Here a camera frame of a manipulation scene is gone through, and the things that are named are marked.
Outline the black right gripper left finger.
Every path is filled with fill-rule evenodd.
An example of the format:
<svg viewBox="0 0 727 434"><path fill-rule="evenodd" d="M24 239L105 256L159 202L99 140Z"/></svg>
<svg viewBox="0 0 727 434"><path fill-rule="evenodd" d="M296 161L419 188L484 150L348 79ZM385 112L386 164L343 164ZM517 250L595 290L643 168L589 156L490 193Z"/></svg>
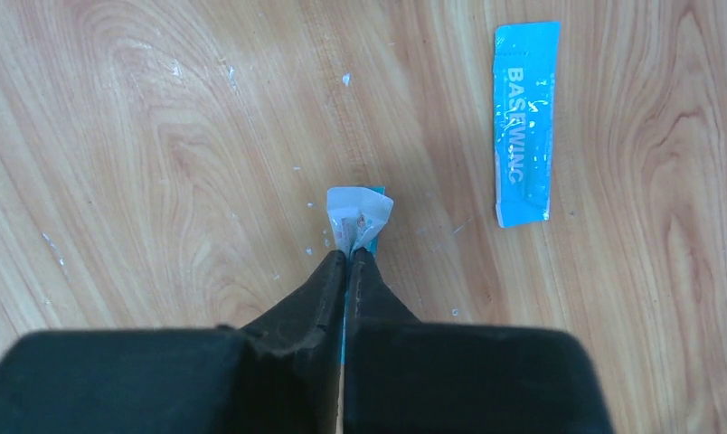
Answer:
<svg viewBox="0 0 727 434"><path fill-rule="evenodd" d="M0 433L332 433L346 259L243 327L49 330L0 359Z"/></svg>

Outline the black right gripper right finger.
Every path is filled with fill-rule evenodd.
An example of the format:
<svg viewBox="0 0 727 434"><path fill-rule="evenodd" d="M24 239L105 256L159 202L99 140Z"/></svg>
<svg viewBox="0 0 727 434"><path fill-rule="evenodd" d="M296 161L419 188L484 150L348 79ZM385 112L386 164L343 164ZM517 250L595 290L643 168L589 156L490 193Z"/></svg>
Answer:
<svg viewBox="0 0 727 434"><path fill-rule="evenodd" d="M593 363L558 330L420 321L374 256L351 258L347 433L610 433Z"/></svg>

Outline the blue white sachet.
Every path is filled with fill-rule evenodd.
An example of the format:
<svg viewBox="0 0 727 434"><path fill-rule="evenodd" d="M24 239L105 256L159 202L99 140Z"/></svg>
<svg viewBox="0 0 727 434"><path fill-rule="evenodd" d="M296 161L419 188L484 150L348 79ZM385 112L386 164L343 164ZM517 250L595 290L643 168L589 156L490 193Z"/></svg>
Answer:
<svg viewBox="0 0 727 434"><path fill-rule="evenodd" d="M327 247L342 251L346 260L340 363L346 361L347 302L351 260L365 249L376 258L379 235L390 220L394 202L384 186L334 186L327 190L326 214L330 224Z"/></svg>

